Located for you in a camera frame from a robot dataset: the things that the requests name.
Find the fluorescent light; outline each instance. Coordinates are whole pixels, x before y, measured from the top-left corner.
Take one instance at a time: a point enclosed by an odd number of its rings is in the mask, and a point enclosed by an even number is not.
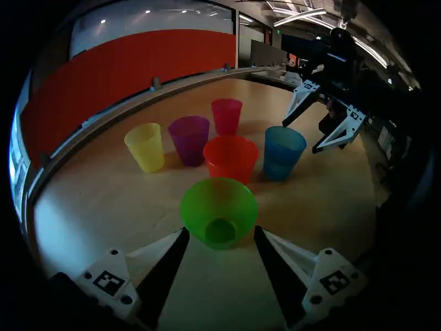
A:
[[[364,42],[360,41],[358,38],[355,38],[354,36],[353,38],[358,47],[364,49],[369,55],[371,55],[371,57],[376,59],[384,68],[388,67],[388,63],[386,62],[386,60],[383,59],[381,55],[379,55],[372,47],[369,47]]]
[[[294,11],[292,11],[292,10],[287,10],[287,9],[283,9],[283,8],[277,8],[277,7],[274,7],[273,8],[273,11],[274,12],[277,12],[277,13],[283,13],[283,14],[288,14],[288,15],[298,15],[299,13],[297,13],[297,12],[294,12]],[[325,21],[323,21],[323,20],[321,20],[321,19],[318,19],[318,18],[316,18],[316,17],[300,17],[299,19],[304,19],[304,20],[307,20],[307,21],[309,21],[309,22],[312,22],[312,23],[315,23],[315,24],[319,24],[319,25],[321,25],[321,26],[324,26],[325,28],[328,28],[328,29],[333,29],[333,28],[335,28],[335,26],[333,26],[332,24],[329,24],[329,23],[327,23],[327,22],[325,22]],[[363,49],[365,52],[367,52],[369,55],[371,55],[371,57],[373,57],[377,62],[379,62],[384,68],[387,68],[387,66],[388,66],[388,63],[386,62],[386,60],[385,59],[383,59],[382,57],[381,57],[381,55],[379,55],[372,47],[370,47],[370,46],[368,46],[368,45],[366,45],[364,42],[362,42],[362,41],[360,41],[358,38],[356,38],[356,37],[354,37],[353,36],[353,38],[354,38],[354,41],[355,41],[355,43],[356,43],[356,45],[358,46],[358,47],[360,47],[361,49]]]
[[[318,19],[317,17],[306,17],[304,20],[313,22],[315,24],[319,24],[319,25],[324,26],[325,28],[328,28],[328,29],[331,29],[331,30],[333,28],[335,28],[335,26],[333,26],[332,24],[329,24],[329,23],[327,23],[325,21],[322,21],[321,19]]]
[[[295,11],[293,11],[293,10],[283,9],[283,8],[277,8],[277,7],[273,7],[273,8],[272,8],[272,11],[273,11],[273,12],[276,12],[276,13],[282,13],[282,14],[288,14],[288,15],[297,15],[297,14],[300,14],[300,13],[295,12]]]
[[[302,12],[302,13],[298,13],[296,15],[292,15],[290,17],[286,17],[284,19],[281,19],[278,22],[274,23],[274,26],[279,26],[288,22],[292,22],[296,19],[300,19],[300,18],[305,18],[305,17],[310,17],[310,16],[317,16],[317,15],[324,15],[326,14],[326,10],[324,10],[323,8],[318,8],[318,9],[313,9],[310,10],[308,12]]]
[[[288,10],[288,9],[283,9],[283,8],[277,8],[277,7],[274,7],[274,8],[273,8],[273,11],[276,12],[276,13],[282,13],[282,14],[288,14],[288,15],[298,15],[298,14],[300,14],[300,13],[298,13],[298,12],[294,12],[293,10]],[[333,25],[331,25],[331,24],[329,24],[329,23],[327,23],[327,22],[324,22],[324,21],[322,21],[321,19],[318,19],[318,18],[316,18],[316,17],[302,17],[302,18],[300,18],[300,19],[304,19],[304,20],[307,20],[307,21],[313,22],[313,23],[315,23],[315,24],[322,25],[322,26],[324,26],[324,27],[326,27],[326,28],[328,28],[328,29],[333,29],[333,28],[335,28],[335,26],[333,26]]]
[[[248,22],[254,22],[252,19],[249,19],[249,18],[246,17],[246,16],[239,15],[239,17],[240,17],[240,18],[243,18],[244,20],[246,20],[246,21],[248,21]]]

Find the wooden table surface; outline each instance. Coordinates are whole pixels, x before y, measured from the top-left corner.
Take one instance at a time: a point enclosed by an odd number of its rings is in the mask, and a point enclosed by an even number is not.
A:
[[[239,134],[260,150],[249,183],[256,224],[318,252],[333,247],[353,260],[373,243],[375,197],[367,157],[357,139],[343,151],[312,154],[322,136],[326,108],[314,104],[291,127],[308,146],[291,177],[271,182],[261,174],[265,130],[281,125],[292,93],[238,79],[224,79],[164,99],[118,122],[78,151],[50,180],[35,205],[35,236],[43,266],[76,277],[110,247],[131,252],[182,227],[183,194],[208,178],[204,165],[184,167],[167,131],[187,115],[211,121],[217,98],[241,100]],[[131,128],[162,127],[164,168],[143,174],[124,145]],[[234,249],[213,251],[191,237],[159,320],[159,330],[268,330],[283,325],[271,283],[250,232]]]

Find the orange wall panel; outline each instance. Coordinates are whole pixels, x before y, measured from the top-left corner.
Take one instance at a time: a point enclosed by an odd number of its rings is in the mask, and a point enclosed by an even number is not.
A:
[[[115,39],[50,75],[21,114],[29,158],[50,155],[89,117],[162,82],[235,64],[235,36],[203,30],[162,30]]]

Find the office wall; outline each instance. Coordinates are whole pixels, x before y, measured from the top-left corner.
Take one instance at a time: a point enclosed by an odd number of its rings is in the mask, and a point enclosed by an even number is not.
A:
[[[185,61],[177,61],[177,56]],[[234,66],[235,36],[202,30],[162,30],[125,36],[79,54],[50,75],[21,114],[31,162],[51,155],[76,128],[120,100],[162,82]]]
[[[76,20],[70,57],[104,42],[147,31],[195,29],[232,34],[231,18],[231,10],[200,1],[116,2]]]
[[[43,46],[33,65],[31,95],[44,83],[47,77],[69,61],[69,43],[73,23],[56,31]]]
[[[251,62],[256,66],[281,66],[287,63],[287,53],[271,45],[252,40],[251,41]]]
[[[248,28],[246,25],[239,24],[239,61],[251,62],[252,40],[263,42],[263,33]]]

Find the plastic cup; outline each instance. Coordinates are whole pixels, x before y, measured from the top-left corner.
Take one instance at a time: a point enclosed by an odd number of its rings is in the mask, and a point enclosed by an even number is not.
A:
[[[158,124],[147,123],[133,128],[124,137],[124,143],[142,171],[151,173],[163,167],[161,127]]]
[[[197,167],[203,163],[209,127],[210,122],[200,116],[183,117],[169,126],[176,151],[185,166]]]
[[[219,99],[211,103],[211,109],[218,135],[235,135],[238,132],[242,102],[234,99]]]
[[[203,154],[210,177],[233,178],[246,185],[259,157],[259,149],[240,136],[219,136],[207,142]]]
[[[305,138],[288,127],[272,126],[265,131],[263,172],[272,180],[286,179],[306,148]]]
[[[213,249],[227,249],[252,229],[257,202],[251,191],[229,178],[204,179],[181,202],[185,227]]]

